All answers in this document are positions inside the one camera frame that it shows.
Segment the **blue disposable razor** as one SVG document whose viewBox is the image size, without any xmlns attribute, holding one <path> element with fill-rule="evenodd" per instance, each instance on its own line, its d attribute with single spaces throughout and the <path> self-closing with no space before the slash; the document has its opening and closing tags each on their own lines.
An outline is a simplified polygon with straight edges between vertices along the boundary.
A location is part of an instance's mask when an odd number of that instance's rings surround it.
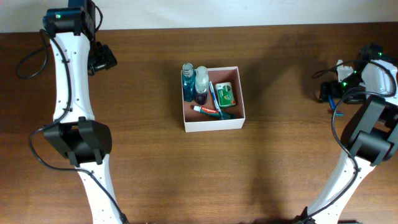
<svg viewBox="0 0 398 224">
<path fill-rule="evenodd" d="M 331 95 L 328 95 L 328 101 L 329 101 L 329 105 L 330 105 L 329 112 L 331 114 L 333 114 L 336 110 L 336 105 L 335 105 L 334 99 Z M 344 116 L 344 113 L 341 111 L 336 111 L 336 116 Z"/>
</svg>

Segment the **teal mouthwash bottle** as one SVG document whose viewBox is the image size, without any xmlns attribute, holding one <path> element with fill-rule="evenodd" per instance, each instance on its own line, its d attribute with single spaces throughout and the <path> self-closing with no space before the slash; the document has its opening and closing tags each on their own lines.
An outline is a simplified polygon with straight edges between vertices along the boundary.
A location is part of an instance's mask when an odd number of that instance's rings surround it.
<svg viewBox="0 0 398 224">
<path fill-rule="evenodd" d="M 187 102 L 195 97 L 195 69 L 191 63 L 185 63 L 182 67 L 183 98 Z"/>
</svg>

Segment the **clear purple spray bottle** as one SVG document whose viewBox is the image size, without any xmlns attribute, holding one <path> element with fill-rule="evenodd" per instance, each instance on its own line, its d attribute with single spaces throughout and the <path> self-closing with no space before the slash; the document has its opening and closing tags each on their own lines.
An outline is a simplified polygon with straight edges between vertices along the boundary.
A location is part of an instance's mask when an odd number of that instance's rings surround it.
<svg viewBox="0 0 398 224">
<path fill-rule="evenodd" d="M 204 66 L 198 67 L 195 77 L 195 100 L 199 105 L 206 104 L 208 100 L 209 82 L 208 69 Z"/>
</svg>

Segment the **blue white toothbrush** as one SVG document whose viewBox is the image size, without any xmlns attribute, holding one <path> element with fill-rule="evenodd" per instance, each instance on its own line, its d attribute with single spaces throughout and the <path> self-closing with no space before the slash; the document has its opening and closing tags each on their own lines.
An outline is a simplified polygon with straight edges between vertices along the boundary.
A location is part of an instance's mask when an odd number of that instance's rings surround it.
<svg viewBox="0 0 398 224">
<path fill-rule="evenodd" d="M 218 100 L 216 98 L 216 94 L 215 94 L 215 90 L 214 90 L 212 81 L 209 81 L 209 88 L 210 88 L 210 93 L 212 95 L 215 108 L 216 108 L 218 114 L 220 115 L 220 120 L 224 120 L 223 113 L 221 111 L 221 108 L 220 108 L 220 106 L 218 104 Z"/>
</svg>

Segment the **toothpaste tube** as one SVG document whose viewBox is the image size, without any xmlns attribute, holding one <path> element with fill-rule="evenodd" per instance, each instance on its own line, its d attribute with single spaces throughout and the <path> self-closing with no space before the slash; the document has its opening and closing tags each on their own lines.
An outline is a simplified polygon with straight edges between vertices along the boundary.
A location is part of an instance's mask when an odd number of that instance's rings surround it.
<svg viewBox="0 0 398 224">
<path fill-rule="evenodd" d="M 196 112 L 199 112 L 201 114 L 205 114 L 214 118 L 218 119 L 236 119 L 236 116 L 234 114 L 230 113 L 225 113 L 225 112 L 219 112 L 218 110 L 210 109 L 210 108 L 205 108 L 203 106 L 197 106 L 195 105 L 193 107 L 193 110 Z"/>
</svg>

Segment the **green white soap bar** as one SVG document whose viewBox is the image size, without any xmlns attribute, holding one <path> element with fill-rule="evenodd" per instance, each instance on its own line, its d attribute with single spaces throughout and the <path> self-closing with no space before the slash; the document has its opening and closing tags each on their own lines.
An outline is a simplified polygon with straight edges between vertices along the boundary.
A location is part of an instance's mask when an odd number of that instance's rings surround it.
<svg viewBox="0 0 398 224">
<path fill-rule="evenodd" d="M 221 108 L 228 108 L 236 105 L 231 82 L 217 83 L 215 88 L 218 96 L 218 104 Z"/>
</svg>

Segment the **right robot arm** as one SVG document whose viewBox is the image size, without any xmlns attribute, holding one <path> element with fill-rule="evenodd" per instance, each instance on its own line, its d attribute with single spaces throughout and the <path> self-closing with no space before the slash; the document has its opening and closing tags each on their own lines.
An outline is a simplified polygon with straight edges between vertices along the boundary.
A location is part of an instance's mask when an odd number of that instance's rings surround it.
<svg viewBox="0 0 398 224">
<path fill-rule="evenodd" d="M 342 115 L 341 104 L 359 104 L 360 108 L 342 134 L 334 136 L 342 152 L 326 186 L 294 223 L 338 223 L 363 179 L 397 152 L 397 59 L 371 43 L 354 60 L 339 60 L 312 77 L 329 72 L 337 78 L 321 84 L 318 100 L 331 106 L 331 129 Z"/>
</svg>

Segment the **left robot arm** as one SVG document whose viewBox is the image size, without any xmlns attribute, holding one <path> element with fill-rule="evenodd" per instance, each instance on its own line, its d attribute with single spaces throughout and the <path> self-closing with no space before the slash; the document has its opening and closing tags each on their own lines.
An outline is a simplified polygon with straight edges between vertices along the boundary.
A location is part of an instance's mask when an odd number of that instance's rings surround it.
<svg viewBox="0 0 398 224">
<path fill-rule="evenodd" d="M 69 1 L 43 18 L 55 59 L 56 104 L 45 139 L 76 172 L 86 191 L 93 223 L 127 223 L 113 190 L 109 171 L 110 128 L 95 120 L 88 78 L 117 65 L 107 45 L 96 41 L 99 7 L 93 1 Z"/>
</svg>

